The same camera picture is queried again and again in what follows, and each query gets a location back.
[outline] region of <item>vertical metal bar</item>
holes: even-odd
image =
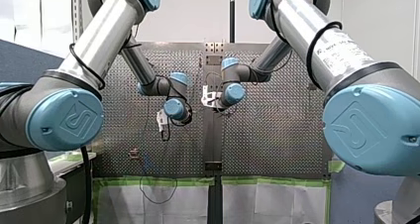
[[[207,53],[204,54],[204,83],[209,86],[209,91],[218,91],[221,89],[221,77],[213,76],[210,79],[207,73],[220,73],[221,64],[209,64],[207,56],[221,56],[221,51],[216,52],[214,47],[216,44],[207,44]],[[223,125],[224,117],[216,113],[212,108],[205,108],[204,110],[204,162],[210,165],[210,170],[206,170],[206,175],[214,176],[215,183],[209,187],[208,200],[208,224],[222,224],[223,223],[223,192],[222,192],[222,177],[221,171],[216,169],[217,164],[222,164],[222,146],[223,146]]]
[[[71,5],[73,41],[76,43],[80,36],[83,34],[82,1],[71,0]]]
[[[230,1],[230,43],[235,42],[235,0]]]

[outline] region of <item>white wall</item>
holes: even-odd
[[[343,0],[345,31],[375,59],[396,61],[417,75],[416,2]]]
[[[222,42],[229,40],[229,0],[161,0],[146,16],[142,42]]]
[[[251,18],[248,2],[249,0],[236,0],[237,43],[270,43],[276,37],[275,32],[264,21]],[[328,14],[330,19],[341,20],[342,2],[342,0],[332,0]]]

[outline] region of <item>metal frame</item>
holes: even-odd
[[[163,73],[168,74],[169,72],[176,71],[176,70],[182,70],[187,72],[189,75],[193,76],[194,84],[190,85],[188,88],[189,96],[191,98],[191,95],[194,96],[192,101],[193,109],[194,109],[194,115],[193,115],[193,123],[190,124],[188,127],[184,128],[184,132],[182,130],[173,129],[173,131],[176,131],[173,133],[172,138],[174,139],[175,143],[172,143],[172,146],[175,146],[176,142],[180,142],[183,145],[183,149],[185,149],[185,146],[191,146],[191,144],[188,142],[188,140],[191,139],[191,137],[186,136],[185,132],[188,133],[188,131],[195,131],[194,135],[195,137],[203,136],[202,139],[199,142],[199,149],[200,152],[197,153],[197,151],[194,152],[194,154],[188,154],[188,151],[191,152],[192,150],[184,150],[185,154],[182,156],[180,154],[173,153],[174,157],[168,158],[173,159],[172,163],[175,164],[174,161],[183,159],[183,161],[187,162],[184,156],[202,156],[202,163],[200,163],[198,160],[195,160],[195,164],[193,164],[191,161],[189,161],[189,164],[191,166],[197,166],[194,168],[195,172],[190,173],[188,168],[181,169],[172,169],[169,171],[167,170],[154,170],[153,172],[149,173],[152,175],[158,175],[158,176],[176,176],[176,177],[182,177],[182,176],[218,176],[218,175],[265,175],[265,176],[288,176],[288,177],[296,177],[296,178],[316,178],[316,179],[322,179],[322,178],[330,178],[328,173],[328,161],[332,157],[331,150],[323,140],[322,135],[322,121],[321,121],[321,114],[322,114],[322,101],[323,101],[323,94],[319,90],[314,90],[313,86],[310,84],[309,78],[307,78],[305,74],[305,69],[303,67],[303,63],[300,62],[297,58],[294,59],[293,64],[291,64],[291,69],[289,72],[299,73],[298,77],[296,78],[299,80],[299,87],[291,87],[294,89],[292,91],[292,94],[287,94],[287,87],[279,87],[280,85],[284,85],[285,82],[279,83],[279,78],[284,78],[285,76],[288,76],[287,74],[284,75],[274,75],[279,76],[279,78],[274,78],[273,82],[269,82],[267,84],[260,84],[257,86],[257,88],[254,88],[250,84],[247,85],[250,94],[248,95],[250,98],[249,101],[243,101],[239,107],[238,111],[235,115],[233,115],[233,118],[225,118],[221,116],[220,114],[216,113],[213,108],[205,108],[201,105],[200,98],[201,98],[201,90],[202,85],[209,83],[209,89],[210,91],[218,90],[220,89],[219,86],[221,85],[221,79],[217,76],[208,76],[208,81],[204,81],[206,79],[206,74],[208,72],[215,72],[220,73],[220,62],[222,58],[225,55],[231,55],[234,52],[243,52],[246,55],[250,54],[251,56],[258,56],[266,47],[266,45],[245,45],[245,44],[223,44],[223,43],[207,43],[207,44],[167,44],[167,43],[144,43],[141,48],[145,52],[146,56],[150,57],[150,62],[155,66],[154,69],[157,71],[157,73]],[[115,106],[126,106],[124,105],[126,102],[124,99],[128,99],[129,105],[131,106],[130,109],[135,113],[142,113],[144,114],[144,110],[146,109],[146,106],[148,104],[147,99],[151,99],[151,111],[149,114],[150,121],[148,124],[148,133],[146,136],[147,143],[152,142],[152,144],[144,144],[146,146],[146,149],[149,149],[149,152],[151,152],[154,156],[158,156],[159,152],[158,150],[162,149],[160,146],[165,146],[165,144],[160,144],[159,142],[159,136],[158,131],[155,131],[158,129],[158,125],[155,124],[155,116],[156,112],[160,110],[163,98],[145,98],[141,97],[136,91],[136,84],[137,80],[134,78],[134,76],[131,74],[128,67],[125,65],[125,63],[122,61],[121,58],[117,58],[116,62],[114,62],[114,67],[111,68],[111,71],[107,77],[108,80],[108,86],[104,90],[104,105],[105,110],[114,103],[119,103],[119,105]],[[267,93],[267,97],[260,97],[258,98],[258,94],[261,92]],[[309,94],[309,97],[312,99],[311,101],[303,101],[302,100],[302,94]],[[296,133],[296,137],[293,141],[294,147],[290,147],[289,144],[284,144],[284,140],[281,140],[281,138],[278,138],[276,134],[272,135],[275,137],[274,140],[272,140],[273,144],[267,145],[265,144],[263,140],[259,140],[255,144],[250,144],[250,142],[247,142],[247,145],[244,146],[244,149],[247,151],[252,152],[252,149],[272,149],[274,151],[277,151],[278,155],[275,157],[274,160],[269,152],[263,153],[269,156],[261,157],[261,159],[265,159],[263,161],[263,164],[260,164],[260,169],[257,169],[252,166],[252,164],[259,164],[259,161],[257,158],[253,157],[253,155],[247,156],[246,159],[252,159],[253,161],[250,162],[249,160],[235,160],[235,159],[241,159],[244,156],[233,156],[231,152],[235,152],[237,150],[229,150],[227,153],[226,148],[230,148],[232,144],[227,144],[231,142],[232,140],[227,140],[227,136],[229,137],[229,133],[226,131],[232,131],[234,129],[235,131],[238,131],[238,129],[242,129],[243,124],[242,122],[245,121],[254,121],[256,115],[248,115],[247,117],[242,117],[247,113],[246,106],[247,104],[251,102],[256,102],[256,106],[262,107],[262,110],[267,110],[269,113],[272,113],[275,116],[275,119],[271,119],[271,122],[268,121],[262,121],[259,122],[260,128],[252,129],[250,130],[250,136],[253,136],[252,133],[255,131],[256,133],[264,134],[266,133],[266,129],[274,129],[278,127],[278,129],[286,128],[287,131]],[[297,116],[297,118],[292,119],[281,119],[281,116],[284,112],[282,110],[278,110],[277,108],[271,108],[273,101],[275,103],[276,100],[282,99],[285,101],[281,101],[281,106],[285,106],[288,110],[290,110],[291,114],[293,116]],[[309,109],[309,115],[302,115],[301,110],[302,109]],[[108,116],[110,117],[109,122],[106,123],[103,131],[102,138],[99,138],[95,144],[101,144],[103,143],[104,139],[108,139],[108,148],[109,139],[110,138],[107,133],[110,132],[108,129],[109,126],[117,126],[117,124],[113,124],[113,117],[120,119],[124,116],[126,111],[120,111],[120,112],[108,112]],[[99,159],[98,161],[101,161],[100,154],[105,153],[106,157],[104,157],[105,160],[102,160],[104,163],[98,162],[97,165],[102,166],[101,164],[108,164],[104,166],[108,166],[111,164],[117,165],[117,168],[113,168],[113,171],[107,170],[106,167],[100,167],[96,169],[96,174],[99,176],[103,175],[111,175],[111,176],[119,176],[119,175],[140,175],[142,174],[142,171],[140,167],[136,167],[136,164],[133,164],[133,162],[130,161],[129,153],[132,151],[133,148],[138,148],[140,153],[142,152],[142,149],[145,147],[140,146],[140,144],[133,146],[136,143],[141,143],[140,141],[142,138],[138,137],[137,135],[133,135],[134,131],[139,131],[139,133],[142,130],[142,127],[144,126],[145,119],[144,115],[134,116],[127,118],[128,124],[126,124],[125,128],[123,130],[119,130],[120,136],[124,136],[124,132],[128,132],[125,140],[122,140],[123,144],[121,144],[121,141],[116,143],[115,145],[118,146],[117,150],[103,150],[103,148],[98,148],[98,146],[95,146],[96,151],[99,152]],[[307,121],[308,119],[317,120],[316,122]],[[282,121],[286,121],[288,123],[292,124],[281,124]],[[114,151],[116,154],[112,154],[112,156],[117,156],[119,158],[112,158],[110,157],[110,153]],[[283,157],[282,153],[279,152],[288,152],[289,157]],[[248,164],[246,165],[246,171],[239,170],[237,167],[235,167],[235,163],[239,163],[239,165]],[[290,168],[291,166],[300,166],[298,169]]]
[[[82,0],[71,0],[71,17],[73,22],[73,40],[77,42],[83,34],[83,7]]]

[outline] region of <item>green tape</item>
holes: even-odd
[[[325,224],[330,224],[331,209],[331,180],[327,181],[327,196],[325,197]]]
[[[83,157],[81,156],[81,154],[67,155],[67,158],[65,160],[68,162],[80,162],[83,160]]]
[[[258,183],[278,184],[288,186],[325,187],[328,180],[295,179],[281,177],[222,177],[224,185],[256,185]]]
[[[100,182],[93,181],[93,223],[98,223],[99,193],[103,186]]]
[[[126,176],[126,177],[102,177],[93,179],[93,215],[94,224],[98,220],[99,208],[99,194],[103,187],[107,186],[133,186],[133,185],[147,186],[166,186],[175,187],[176,181],[172,178],[165,177],[139,177],[139,176]],[[212,186],[214,185],[214,177],[204,178],[178,178],[177,186]]]
[[[146,185],[146,186],[211,186],[214,185],[214,178],[178,178],[177,180],[165,177],[105,177],[96,178],[95,182],[99,182],[102,186],[133,186],[133,185]]]
[[[342,161],[329,161],[328,172],[341,172],[346,164]]]

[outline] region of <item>white cloth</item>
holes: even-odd
[[[224,184],[224,224],[326,224],[328,192],[327,186]]]
[[[170,201],[154,204],[138,184],[104,186],[98,192],[97,224],[207,224],[208,186],[179,186]],[[173,186],[143,185],[153,201],[167,200]]]
[[[0,40],[15,41],[13,0],[0,0]]]

